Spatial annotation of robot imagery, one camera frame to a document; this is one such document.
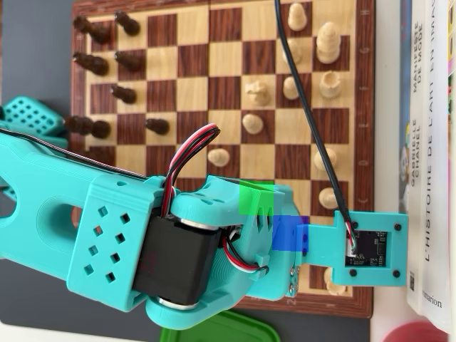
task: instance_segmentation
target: dark chess piece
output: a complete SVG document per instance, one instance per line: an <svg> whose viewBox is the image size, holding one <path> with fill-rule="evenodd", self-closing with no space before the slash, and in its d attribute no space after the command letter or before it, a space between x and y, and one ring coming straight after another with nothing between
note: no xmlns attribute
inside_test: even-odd
<svg viewBox="0 0 456 342"><path fill-rule="evenodd" d="M81 33L90 34L90 37L99 44L106 44L109 41L109 29L99 24L92 24L84 16L77 16L73 20L73 26Z"/></svg>
<svg viewBox="0 0 456 342"><path fill-rule="evenodd" d="M170 124L163 119L146 119L144 126L158 135L165 135L170 131Z"/></svg>
<svg viewBox="0 0 456 342"><path fill-rule="evenodd" d="M130 18L125 12L115 12L114 20L123 27L123 30L127 35L136 36L140 33L140 24L135 19Z"/></svg>
<svg viewBox="0 0 456 342"><path fill-rule="evenodd" d="M129 105L136 102L136 92L133 89L122 88L118 85L112 85L110 92L114 97L122 100L124 103L127 103Z"/></svg>
<svg viewBox="0 0 456 342"><path fill-rule="evenodd" d="M138 71L141 68L141 60L137 56L130 55L126 52L117 51L114 58L121 66L129 71Z"/></svg>
<svg viewBox="0 0 456 342"><path fill-rule="evenodd" d="M99 76L105 76L109 71L108 62L97 56L87 55L82 52L75 52L73 54L73 61L84 69L92 71Z"/></svg>

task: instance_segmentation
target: gray surface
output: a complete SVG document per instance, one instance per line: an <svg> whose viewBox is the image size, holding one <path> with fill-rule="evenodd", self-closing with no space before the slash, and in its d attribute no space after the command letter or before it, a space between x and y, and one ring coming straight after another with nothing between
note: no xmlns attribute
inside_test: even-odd
<svg viewBox="0 0 456 342"><path fill-rule="evenodd" d="M62 115L70 108L71 0L3 0L4 102L38 98ZM11 203L0 197L0 216ZM99 336L158 341L143 306L122 313L67 291L61 280L0 261L0 321ZM239 312L270 323L283 342L369 341L369 320L273 311Z"/></svg>

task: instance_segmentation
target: black wire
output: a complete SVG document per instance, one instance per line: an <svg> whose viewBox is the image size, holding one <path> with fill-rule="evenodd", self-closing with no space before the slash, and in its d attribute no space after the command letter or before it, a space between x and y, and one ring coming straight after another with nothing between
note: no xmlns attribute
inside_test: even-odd
<svg viewBox="0 0 456 342"><path fill-rule="evenodd" d="M318 148L318 151L320 152L320 155L321 155L321 159L323 160L323 164L325 166L326 173L328 174L329 181L331 183L331 186L334 191L334 195L336 197L339 211L341 212L343 219L346 222L351 224L350 214L348 212L347 205L343 198L343 193L341 191L339 182L337 180L336 173L334 172L334 168L333 168L333 165L331 164L331 160L329 159L328 153L326 152L326 148L325 148L323 142L321 141L320 134L318 133L318 129L315 124L314 116L312 115L312 110L310 108L309 103L307 102L306 94L301 85L301 80L299 79L298 70L296 69L296 65L294 64L293 56L291 55L288 41L286 40L284 25L282 24L282 20L281 20L280 0L274 0L274 5L275 5L275 9L276 9L277 29L279 30L280 40L281 40L281 43L282 43L282 46L284 49L284 53L286 55L286 59L288 61L288 65L291 69L291 74L292 74L294 82L296 84L296 89L298 91L299 98L301 100L301 103L302 103L302 106L304 109L304 113L306 114L306 117L307 117L307 122L309 123L313 138L316 143L316 147Z"/></svg>

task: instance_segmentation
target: green lid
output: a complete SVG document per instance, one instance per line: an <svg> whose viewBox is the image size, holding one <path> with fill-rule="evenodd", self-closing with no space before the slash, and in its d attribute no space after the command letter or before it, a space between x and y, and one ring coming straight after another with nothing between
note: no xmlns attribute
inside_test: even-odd
<svg viewBox="0 0 456 342"><path fill-rule="evenodd" d="M280 342L265 323L233 311L223 311L187 330L163 328L160 342Z"/></svg>

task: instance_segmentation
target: wooden chessboard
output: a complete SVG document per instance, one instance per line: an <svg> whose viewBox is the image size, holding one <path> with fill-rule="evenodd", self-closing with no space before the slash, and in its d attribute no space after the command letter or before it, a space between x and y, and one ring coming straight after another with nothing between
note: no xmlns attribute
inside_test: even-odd
<svg viewBox="0 0 456 342"><path fill-rule="evenodd" d="M373 210L374 0L304 1L308 24L299 32L286 25L291 1L282 2L286 34L302 48L297 64L301 81L323 142L337 154L336 173L348 206ZM138 36L129 37L115 25L117 10L140 23ZM317 149L301 104L282 94L289 68L282 58L272 0L92 0L76 2L73 17L77 15L108 27L112 38L100 46L74 31L73 51L104 57L110 72L95 76L73 64L72 115L106 120L113 131L105 140L72 134L72 151L143 175L163 175L179 144L214 122L221 134L182 169L177 187L193 191L208 173L273 181L293 188L300 213L311 223L332 223L332 210L318 201L320 191L330 184L313 162ZM341 54L331 65L316 58L316 34L326 21L341 33ZM115 62L115 51L141 57L143 67L126 71ZM341 76L341 94L333 100L319 94L325 71ZM244 91L254 81L268 86L271 102L265 107L253 104ZM109 94L111 84L135 89L137 103L115 99ZM263 119L258 135L242 126L247 113ZM169 120L169 133L147 130L146 118ZM207 151L216 147L229 151L226 167L207 161ZM371 316L372 288L348 287L341 295L331 295L324 271L303 265L295 298L245 298L237 307Z"/></svg>

